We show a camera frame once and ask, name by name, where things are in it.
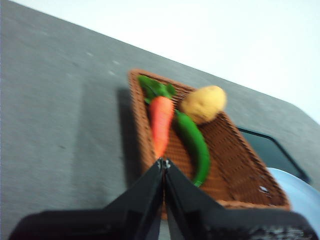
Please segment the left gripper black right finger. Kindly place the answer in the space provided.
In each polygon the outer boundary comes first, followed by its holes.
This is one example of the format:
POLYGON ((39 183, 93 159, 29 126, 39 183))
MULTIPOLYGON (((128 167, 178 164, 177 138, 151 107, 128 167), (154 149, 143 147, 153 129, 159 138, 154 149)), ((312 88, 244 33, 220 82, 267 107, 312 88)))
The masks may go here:
POLYGON ((165 202, 187 240, 317 240, 299 213, 278 208, 225 208, 164 160, 165 202))

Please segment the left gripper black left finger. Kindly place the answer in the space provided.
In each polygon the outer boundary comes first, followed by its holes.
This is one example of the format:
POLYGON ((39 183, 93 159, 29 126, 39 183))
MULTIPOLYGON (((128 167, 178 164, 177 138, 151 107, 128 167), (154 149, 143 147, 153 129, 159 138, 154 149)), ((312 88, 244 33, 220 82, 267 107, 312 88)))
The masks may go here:
POLYGON ((98 209, 52 210, 23 217, 11 240, 141 240, 163 202, 163 160, 123 194, 98 209))

